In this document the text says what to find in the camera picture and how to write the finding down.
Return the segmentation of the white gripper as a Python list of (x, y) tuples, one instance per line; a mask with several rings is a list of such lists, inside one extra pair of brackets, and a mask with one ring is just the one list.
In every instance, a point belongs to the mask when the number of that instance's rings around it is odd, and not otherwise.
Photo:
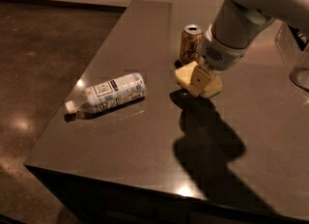
[(233, 67), (248, 49), (250, 40), (243, 29), (211, 25), (199, 51), (198, 65), (191, 74), (188, 92), (194, 97), (210, 98), (216, 94), (213, 70)]

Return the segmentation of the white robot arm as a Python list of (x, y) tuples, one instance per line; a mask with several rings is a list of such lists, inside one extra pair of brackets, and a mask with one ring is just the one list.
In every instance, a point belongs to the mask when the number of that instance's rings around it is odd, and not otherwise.
[(309, 34), (309, 0), (224, 0), (206, 32), (188, 91), (208, 98), (216, 71), (233, 67), (257, 35), (279, 19)]

